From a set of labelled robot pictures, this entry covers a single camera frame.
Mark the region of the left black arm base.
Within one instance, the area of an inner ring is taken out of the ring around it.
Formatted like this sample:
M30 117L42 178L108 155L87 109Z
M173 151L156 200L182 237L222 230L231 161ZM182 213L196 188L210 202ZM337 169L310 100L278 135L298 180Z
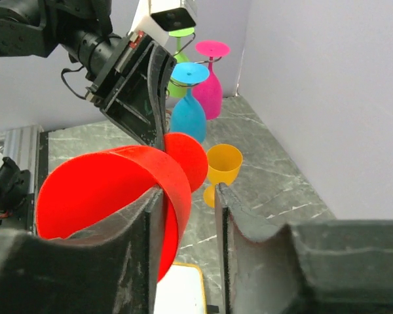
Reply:
M0 152L0 228L14 228L36 234L35 206L39 190L48 176L48 133L39 138L37 168L21 170Z

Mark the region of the green plastic wine glass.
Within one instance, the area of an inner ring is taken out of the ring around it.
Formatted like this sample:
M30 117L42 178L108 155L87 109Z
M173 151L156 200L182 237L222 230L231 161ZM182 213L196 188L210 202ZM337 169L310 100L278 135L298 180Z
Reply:
M176 39L176 51L174 53L174 57L177 63L189 62L189 58L185 54L184 50L194 41L195 29L193 27L179 29L175 31L170 31L169 36L174 37ZM189 37L191 38L185 43L182 44L182 38ZM179 86L179 82L172 79L168 85L169 96L174 98L182 98L186 94L186 88Z

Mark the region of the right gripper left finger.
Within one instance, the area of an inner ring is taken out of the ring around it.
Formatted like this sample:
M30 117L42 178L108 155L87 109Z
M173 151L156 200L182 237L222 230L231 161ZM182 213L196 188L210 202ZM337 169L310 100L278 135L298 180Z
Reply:
M68 239L0 230L0 313L152 313L164 194L138 200Z

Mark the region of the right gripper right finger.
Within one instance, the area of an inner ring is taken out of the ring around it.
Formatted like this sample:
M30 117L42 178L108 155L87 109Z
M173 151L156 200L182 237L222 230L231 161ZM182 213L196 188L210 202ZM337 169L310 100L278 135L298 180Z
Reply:
M393 313L393 220L254 216L215 188L226 313Z

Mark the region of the blue plastic wine glass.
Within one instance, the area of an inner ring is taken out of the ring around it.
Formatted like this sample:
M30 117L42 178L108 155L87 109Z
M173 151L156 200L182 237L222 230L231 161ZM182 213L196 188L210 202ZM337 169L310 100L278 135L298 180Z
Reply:
M186 87L186 94L173 108L170 131L187 134L199 143L206 138L206 114L200 102L193 96L193 87L207 80L209 70L193 62L178 63L172 73L174 80Z

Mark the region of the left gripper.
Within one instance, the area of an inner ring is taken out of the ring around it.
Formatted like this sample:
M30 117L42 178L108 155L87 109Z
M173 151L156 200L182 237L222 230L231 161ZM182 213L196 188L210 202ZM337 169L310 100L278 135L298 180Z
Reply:
M142 31L123 38L88 88L90 102L143 145L164 150L166 96L176 59Z

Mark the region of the red plastic wine glass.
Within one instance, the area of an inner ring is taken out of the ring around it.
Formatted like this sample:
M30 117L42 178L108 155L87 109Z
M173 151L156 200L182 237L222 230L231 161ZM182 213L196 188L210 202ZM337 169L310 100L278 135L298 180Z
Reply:
M146 145L101 150L59 165L46 178L37 198L39 236L65 239L159 185L167 197L158 276L162 280L187 227L192 193L202 186L208 172L205 150L193 137L167 133L164 144L164 150Z

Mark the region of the pink plastic wine glass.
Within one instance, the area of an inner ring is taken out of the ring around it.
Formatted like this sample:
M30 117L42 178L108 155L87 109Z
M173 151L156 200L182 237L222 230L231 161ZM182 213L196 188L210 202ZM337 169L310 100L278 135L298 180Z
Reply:
M207 64L209 77L193 88L193 96L204 109L206 119L214 120L221 114L223 99L223 89L214 72L214 63L227 56L231 49L223 42L210 40L197 43L195 49L199 54L208 57L203 64Z

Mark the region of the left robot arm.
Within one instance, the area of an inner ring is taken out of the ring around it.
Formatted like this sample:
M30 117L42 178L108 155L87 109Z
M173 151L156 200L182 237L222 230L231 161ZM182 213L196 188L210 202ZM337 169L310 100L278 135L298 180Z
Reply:
M144 30L114 34L110 1L0 1L0 57L45 58L64 47L86 70L91 102L137 142L164 149L176 59Z

